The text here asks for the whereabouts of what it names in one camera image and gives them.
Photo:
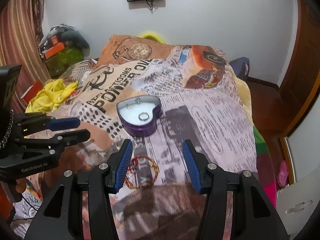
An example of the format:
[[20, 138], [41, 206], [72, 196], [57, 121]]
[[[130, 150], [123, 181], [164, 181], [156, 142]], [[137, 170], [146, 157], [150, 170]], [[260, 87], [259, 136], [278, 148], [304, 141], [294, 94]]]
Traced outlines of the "yellow cloth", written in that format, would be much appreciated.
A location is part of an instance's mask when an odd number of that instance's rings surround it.
[[63, 79], [54, 80], [44, 86], [31, 99], [25, 113], [48, 113], [58, 109], [65, 100], [78, 88], [79, 81], [65, 85]]

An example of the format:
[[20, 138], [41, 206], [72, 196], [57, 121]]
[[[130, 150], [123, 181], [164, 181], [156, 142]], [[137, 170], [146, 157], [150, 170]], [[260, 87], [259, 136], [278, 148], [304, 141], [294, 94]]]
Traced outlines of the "white suitcase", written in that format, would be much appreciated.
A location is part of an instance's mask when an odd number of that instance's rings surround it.
[[289, 239], [306, 225], [319, 202], [319, 168], [277, 192], [277, 212]]

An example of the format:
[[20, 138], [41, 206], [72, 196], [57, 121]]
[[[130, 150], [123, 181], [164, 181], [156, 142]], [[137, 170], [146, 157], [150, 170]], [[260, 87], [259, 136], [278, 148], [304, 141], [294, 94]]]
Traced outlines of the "pink slipper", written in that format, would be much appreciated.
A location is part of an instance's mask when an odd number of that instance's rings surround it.
[[286, 186], [288, 176], [289, 176], [289, 171], [287, 168], [287, 164], [286, 164], [286, 161], [283, 160], [279, 165], [279, 171], [277, 175], [277, 184], [281, 189], [283, 189]]

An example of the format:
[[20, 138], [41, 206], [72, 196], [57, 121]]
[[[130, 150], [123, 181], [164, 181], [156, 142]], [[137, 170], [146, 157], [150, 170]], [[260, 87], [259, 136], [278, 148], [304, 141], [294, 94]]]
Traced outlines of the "green patterned box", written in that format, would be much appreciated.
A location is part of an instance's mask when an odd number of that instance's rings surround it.
[[70, 66], [84, 59], [81, 49], [66, 47], [45, 61], [50, 77], [58, 77]]

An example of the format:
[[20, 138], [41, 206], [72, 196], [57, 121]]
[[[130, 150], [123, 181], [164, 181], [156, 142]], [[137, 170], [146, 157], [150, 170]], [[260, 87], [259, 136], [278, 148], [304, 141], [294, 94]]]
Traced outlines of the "orange box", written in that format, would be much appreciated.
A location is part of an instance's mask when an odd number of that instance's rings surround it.
[[55, 54], [59, 53], [60, 51], [64, 50], [65, 45], [63, 42], [57, 43], [50, 49], [47, 49], [43, 52], [44, 58], [49, 59], [50, 57], [54, 56]]

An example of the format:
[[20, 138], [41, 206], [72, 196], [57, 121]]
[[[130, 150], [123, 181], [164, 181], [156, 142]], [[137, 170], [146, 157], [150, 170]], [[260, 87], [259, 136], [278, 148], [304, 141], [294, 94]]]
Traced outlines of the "purple heart-shaped tin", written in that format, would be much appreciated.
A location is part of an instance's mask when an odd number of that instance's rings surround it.
[[125, 107], [126, 100], [116, 105], [118, 117], [125, 131], [132, 137], [148, 137], [157, 128], [157, 120], [162, 114], [160, 98], [151, 95], [141, 95], [132, 98], [140, 98], [140, 104], [132, 109]]

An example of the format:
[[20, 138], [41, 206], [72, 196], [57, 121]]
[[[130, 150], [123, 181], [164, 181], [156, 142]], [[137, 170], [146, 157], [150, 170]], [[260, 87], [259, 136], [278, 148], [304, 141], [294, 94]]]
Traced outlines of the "newspaper print blanket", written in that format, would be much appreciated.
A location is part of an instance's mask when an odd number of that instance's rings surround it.
[[223, 51], [114, 35], [80, 88], [49, 112], [79, 118], [91, 138], [68, 147], [57, 168], [28, 178], [10, 223], [19, 238], [65, 170], [91, 170], [128, 138], [116, 105], [141, 95], [160, 98], [162, 114], [152, 135], [132, 139], [131, 169], [110, 197], [120, 239], [195, 237], [204, 196], [190, 183], [182, 154], [186, 139], [226, 171], [257, 171], [249, 88]]

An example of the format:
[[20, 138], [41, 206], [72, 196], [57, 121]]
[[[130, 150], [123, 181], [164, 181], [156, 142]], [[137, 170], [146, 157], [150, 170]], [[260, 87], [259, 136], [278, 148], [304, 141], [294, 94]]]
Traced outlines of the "striped brown curtain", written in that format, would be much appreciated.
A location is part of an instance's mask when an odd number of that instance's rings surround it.
[[1, 12], [1, 65], [20, 64], [11, 108], [24, 112], [22, 94], [36, 81], [50, 78], [38, 45], [43, 38], [44, 0], [9, 0]]

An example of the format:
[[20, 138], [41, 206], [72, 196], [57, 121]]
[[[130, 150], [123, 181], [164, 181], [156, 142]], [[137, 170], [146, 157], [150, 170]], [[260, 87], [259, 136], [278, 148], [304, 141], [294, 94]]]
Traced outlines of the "yellow-green cushion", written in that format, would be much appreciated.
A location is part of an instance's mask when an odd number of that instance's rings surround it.
[[165, 41], [156, 33], [151, 32], [151, 31], [146, 31], [144, 33], [142, 33], [140, 36], [140, 38], [144, 38], [144, 39], [148, 39], [148, 40], [152, 40], [161, 44], [165, 44]]

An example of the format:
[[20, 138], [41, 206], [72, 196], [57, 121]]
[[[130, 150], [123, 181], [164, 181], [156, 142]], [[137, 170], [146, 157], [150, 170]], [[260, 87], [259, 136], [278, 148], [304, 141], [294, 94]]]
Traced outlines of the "brown wooden door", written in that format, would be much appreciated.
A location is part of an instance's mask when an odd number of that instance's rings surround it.
[[289, 107], [291, 122], [280, 138], [300, 125], [319, 94], [319, 19], [303, 0], [297, 0], [298, 25], [290, 64], [281, 83], [281, 98]]

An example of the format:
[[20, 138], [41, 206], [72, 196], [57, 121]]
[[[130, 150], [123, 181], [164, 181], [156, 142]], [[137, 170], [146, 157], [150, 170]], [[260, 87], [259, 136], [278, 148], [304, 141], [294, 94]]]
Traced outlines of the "dark blue bag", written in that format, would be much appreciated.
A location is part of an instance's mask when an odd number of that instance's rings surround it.
[[247, 81], [249, 75], [249, 58], [240, 57], [229, 62], [235, 75], [242, 81]]

